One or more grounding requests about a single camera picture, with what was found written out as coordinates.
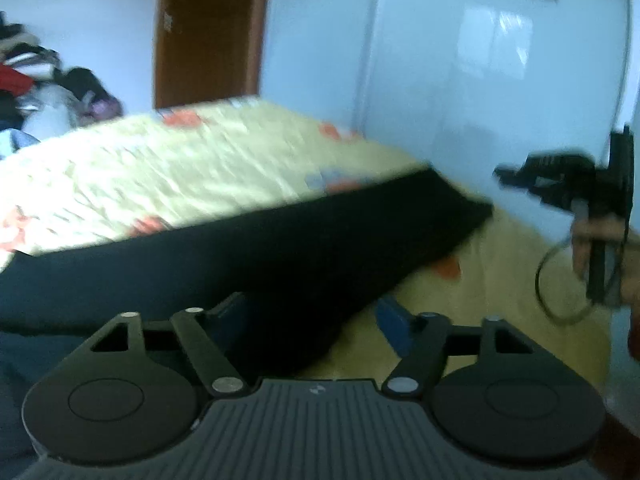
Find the white wardrobe door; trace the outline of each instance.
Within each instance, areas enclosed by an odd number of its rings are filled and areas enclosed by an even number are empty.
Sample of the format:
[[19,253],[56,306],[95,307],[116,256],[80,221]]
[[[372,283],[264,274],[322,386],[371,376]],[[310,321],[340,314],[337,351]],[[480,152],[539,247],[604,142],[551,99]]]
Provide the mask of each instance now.
[[628,0],[385,0],[364,131],[491,196],[551,238],[568,216],[500,190],[497,164],[614,124]]
[[268,0],[260,95],[352,127],[372,0]]

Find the bed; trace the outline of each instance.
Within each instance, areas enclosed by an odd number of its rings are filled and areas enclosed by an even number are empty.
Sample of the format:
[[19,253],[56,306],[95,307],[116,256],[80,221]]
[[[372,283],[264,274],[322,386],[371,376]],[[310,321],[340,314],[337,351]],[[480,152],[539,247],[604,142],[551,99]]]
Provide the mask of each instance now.
[[[253,97],[98,124],[0,163],[0,269],[16,250],[41,254],[104,244],[380,182],[422,164]],[[539,234],[496,209],[451,255],[446,268],[453,272],[425,267],[393,294],[413,313],[440,312],[455,324],[474,326],[499,314],[602,388],[610,315],[596,310],[566,328],[547,320],[534,295],[535,270],[547,248]],[[568,258],[550,264],[542,288],[558,314],[584,306],[584,288]],[[469,359],[450,360],[448,371]],[[368,308],[302,376],[380,382],[398,360]]]

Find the ribbed gray panel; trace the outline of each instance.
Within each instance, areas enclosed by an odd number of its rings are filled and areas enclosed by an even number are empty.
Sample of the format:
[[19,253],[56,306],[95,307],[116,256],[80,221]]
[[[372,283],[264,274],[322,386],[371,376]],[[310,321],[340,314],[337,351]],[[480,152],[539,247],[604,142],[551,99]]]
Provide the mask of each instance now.
[[548,471],[487,465],[444,440],[412,402],[370,381],[266,380],[219,400],[180,444],[104,469],[43,459],[22,480],[604,480],[587,461]]

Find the black cable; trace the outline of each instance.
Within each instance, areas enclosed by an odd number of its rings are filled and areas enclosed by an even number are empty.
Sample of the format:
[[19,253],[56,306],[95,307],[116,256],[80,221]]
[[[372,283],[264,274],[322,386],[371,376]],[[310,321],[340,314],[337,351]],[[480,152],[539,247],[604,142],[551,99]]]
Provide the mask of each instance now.
[[607,294],[610,291],[613,284],[615,283],[616,281],[615,278],[617,277],[617,275],[619,275],[622,272],[622,260],[624,257],[625,247],[629,246],[630,248],[640,250],[640,242],[630,242],[628,240],[629,230],[630,230],[629,219],[626,219],[625,232],[623,234],[622,241],[606,240],[606,239],[594,238],[594,237],[569,236],[565,238],[565,240],[561,241],[559,244],[556,244],[553,247],[551,247],[551,249],[549,249],[546,252],[546,254],[540,260],[540,263],[538,264],[538,268],[536,270],[535,288],[536,288],[536,299],[538,300],[540,309],[542,309],[542,312],[545,313],[545,316],[547,316],[547,318],[549,318],[552,323],[554,323],[557,326],[573,326],[577,323],[580,323],[593,311],[594,308],[596,308],[596,304],[593,301],[591,301],[591,303],[588,304],[584,309],[582,309],[577,314],[573,314],[572,316],[558,316],[558,314],[553,313],[553,311],[546,304],[545,300],[542,298],[542,293],[540,292],[540,274],[542,273],[542,269],[544,269],[548,261],[554,256],[556,256],[556,254],[558,254],[560,251],[567,248],[571,244],[572,240],[587,240],[587,241],[597,240],[604,243],[619,243],[620,252],[616,260],[616,267],[614,268],[611,274],[611,277],[609,278],[609,281],[607,283],[607,286],[605,287],[605,294]]

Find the brown door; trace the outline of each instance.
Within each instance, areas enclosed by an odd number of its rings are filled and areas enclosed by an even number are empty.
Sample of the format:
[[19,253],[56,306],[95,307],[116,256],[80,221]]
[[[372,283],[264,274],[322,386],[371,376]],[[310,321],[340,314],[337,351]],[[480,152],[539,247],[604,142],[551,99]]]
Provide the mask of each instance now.
[[266,0],[159,0],[155,106],[256,94]]

